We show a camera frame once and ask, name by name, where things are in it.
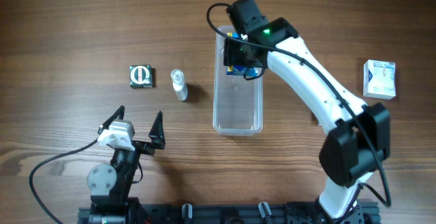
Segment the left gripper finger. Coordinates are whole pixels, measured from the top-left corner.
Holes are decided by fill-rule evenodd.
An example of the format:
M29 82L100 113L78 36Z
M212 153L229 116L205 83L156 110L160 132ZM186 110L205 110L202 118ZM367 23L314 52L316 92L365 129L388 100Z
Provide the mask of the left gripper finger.
M166 146L163 126L163 112L159 111L149 132L151 144L159 150L163 150Z
M115 119L121 119L123 120L125 114L125 106L121 105L113 115L111 115L106 121L104 121L100 126L100 130L105 130L109 128L109 125L115 120Z

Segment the blue yellow lozenge box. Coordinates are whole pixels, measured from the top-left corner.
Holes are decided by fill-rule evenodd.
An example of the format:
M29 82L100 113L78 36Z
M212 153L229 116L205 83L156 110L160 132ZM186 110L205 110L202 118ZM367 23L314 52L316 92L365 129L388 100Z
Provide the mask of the blue yellow lozenge box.
M242 65L230 65L230 61L238 61L243 57L244 54L242 53L242 48L240 47L240 44L226 39L224 45L223 63L226 66L227 75L243 76L245 74L247 78L252 78L258 75L258 70L254 67L248 68Z

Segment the white blue medicine box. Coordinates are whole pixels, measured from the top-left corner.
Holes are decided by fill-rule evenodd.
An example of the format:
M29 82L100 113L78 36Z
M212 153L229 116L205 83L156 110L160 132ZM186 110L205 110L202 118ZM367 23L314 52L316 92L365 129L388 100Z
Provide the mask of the white blue medicine box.
M396 64L369 59L364 64L363 95L378 99L396 97Z

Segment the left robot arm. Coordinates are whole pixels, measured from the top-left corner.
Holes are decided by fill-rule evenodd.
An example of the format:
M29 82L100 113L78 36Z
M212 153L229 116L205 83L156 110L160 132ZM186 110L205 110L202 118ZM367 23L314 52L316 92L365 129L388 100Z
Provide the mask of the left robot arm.
M114 154L109 163L96 165L87 176L91 192L91 207L80 209L79 223L151 223L151 217L137 197L130 197L134 176L141 170L140 156L153 156L166 146L163 113L159 111L149 132L149 142L135 140L134 126L124 119L125 107L103 122L98 129L97 142L109 146Z

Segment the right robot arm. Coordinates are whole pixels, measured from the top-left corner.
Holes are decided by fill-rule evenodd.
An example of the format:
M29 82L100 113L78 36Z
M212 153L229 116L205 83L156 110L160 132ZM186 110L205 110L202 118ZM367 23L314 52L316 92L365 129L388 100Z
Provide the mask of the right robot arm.
M326 133L319 160L328 178L315 203L313 220L341 223L356 214L363 188L391 207L382 166L390 156L386 107L367 105L335 80L286 19L269 21L255 0L237 0L225 8L237 37L216 31L235 44L234 57L226 57L224 64L276 73L304 101Z

